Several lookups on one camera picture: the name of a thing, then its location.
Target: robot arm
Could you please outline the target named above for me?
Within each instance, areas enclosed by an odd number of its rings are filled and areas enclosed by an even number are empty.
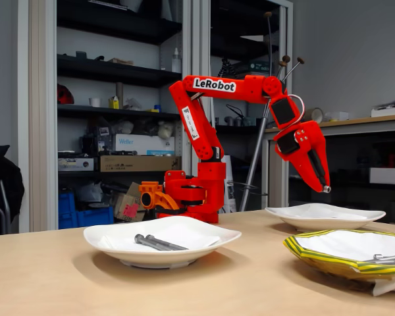
[[[316,122],[300,122],[303,113],[300,113],[278,78],[249,75],[244,80],[235,80],[186,76],[183,81],[173,84],[170,92],[192,146],[203,161],[214,156],[222,158],[224,152],[215,129],[207,121],[199,104],[199,97],[237,99],[260,104],[269,102],[273,118],[281,130],[274,137],[277,141],[276,152],[294,165],[312,189],[317,192],[330,191],[326,142],[321,129]]]
[[[196,155],[197,176],[184,171],[167,171],[164,187],[158,182],[142,182],[142,205],[155,209],[158,217],[184,215],[209,223],[218,222],[224,205],[225,163],[216,130],[208,122],[200,104],[201,96],[237,99],[266,104],[281,130],[275,137],[276,152],[291,162],[302,179],[317,192],[330,190],[325,138],[317,123],[300,122],[296,104],[282,82],[273,76],[246,76],[244,80],[208,76],[186,76],[170,87],[185,131]]]

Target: white bottle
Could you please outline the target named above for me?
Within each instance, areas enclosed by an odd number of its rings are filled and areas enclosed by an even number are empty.
[[[177,47],[174,50],[174,55],[172,56],[171,71],[179,73],[182,72],[182,57],[178,54]]]

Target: blue crate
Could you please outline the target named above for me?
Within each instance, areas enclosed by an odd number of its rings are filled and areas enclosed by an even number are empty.
[[[78,227],[93,225],[106,225],[114,223],[113,208],[91,209],[88,211],[78,211]]]
[[[73,212],[75,212],[73,192],[60,193],[59,194],[59,215],[69,214],[69,213],[73,213]]]
[[[78,217],[76,212],[59,215],[59,229],[78,227]]]

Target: black shelf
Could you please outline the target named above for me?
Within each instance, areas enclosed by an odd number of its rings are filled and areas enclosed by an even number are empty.
[[[112,178],[114,176],[143,176],[158,174],[163,176],[165,171],[130,171],[130,172],[99,172],[99,171],[59,171],[59,177],[61,178]]]
[[[257,126],[227,126],[216,125],[215,129],[217,134],[239,134],[239,135],[252,135],[258,131]]]
[[[278,46],[272,46],[273,53],[278,51]],[[268,55],[269,48],[265,42],[252,41],[246,38],[231,38],[211,34],[211,55],[226,57],[237,61],[249,61]]]
[[[263,16],[280,6],[266,0],[212,0],[211,30],[224,36],[267,35],[268,23]],[[278,15],[270,17],[271,32],[279,29]]]
[[[182,79],[177,72],[57,55],[57,75],[160,88]]]
[[[106,107],[90,107],[73,104],[58,104],[57,115],[59,117],[74,117],[82,119],[101,115],[108,120],[121,119],[122,117],[155,117],[157,119],[180,120],[180,115],[172,113],[117,110]]]
[[[182,29],[181,23],[147,18],[87,0],[58,0],[57,26],[155,45]]]

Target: cup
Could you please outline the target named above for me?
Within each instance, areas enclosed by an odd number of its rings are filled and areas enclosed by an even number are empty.
[[[101,99],[99,97],[90,97],[90,105],[92,107],[100,107]]]

